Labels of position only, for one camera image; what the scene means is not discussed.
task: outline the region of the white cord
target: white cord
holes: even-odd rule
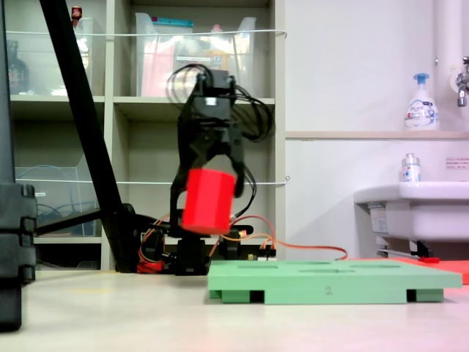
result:
[[[57,183],[93,183],[93,181],[78,181],[78,180],[35,180],[32,178],[17,178],[17,181],[27,181],[27,182],[57,182]],[[118,181],[118,185],[172,185],[172,182],[127,182],[127,181]],[[285,186],[287,182],[256,182],[260,186]]]
[[[255,29],[252,31],[231,31],[231,32],[216,32],[216,33],[184,33],[184,34],[136,34],[136,33],[94,33],[94,34],[76,34],[76,37],[179,37],[185,35],[220,35],[220,34],[238,34],[238,33],[280,33],[287,37],[286,31],[281,31],[280,29]],[[24,35],[49,35],[47,32],[17,32],[17,31],[7,31],[7,34],[24,34]]]

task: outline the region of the white pump bottle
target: white pump bottle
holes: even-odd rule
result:
[[[404,120],[406,131],[435,131],[440,129],[440,114],[425,85],[425,81],[429,77],[426,73],[413,76],[413,79],[417,81],[418,90],[407,109]]]

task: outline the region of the green shape sorter board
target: green shape sorter board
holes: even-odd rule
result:
[[[393,260],[213,261],[211,299],[223,303],[390,304],[440,302],[462,275]]]

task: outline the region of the red cylindrical block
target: red cylindrical block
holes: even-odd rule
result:
[[[182,228],[204,235],[226,235],[236,178],[218,170],[189,171]]]

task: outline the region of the white floor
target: white floor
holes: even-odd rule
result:
[[[222,305],[206,277],[46,271],[24,291],[1,352],[469,351],[469,286],[442,304]]]

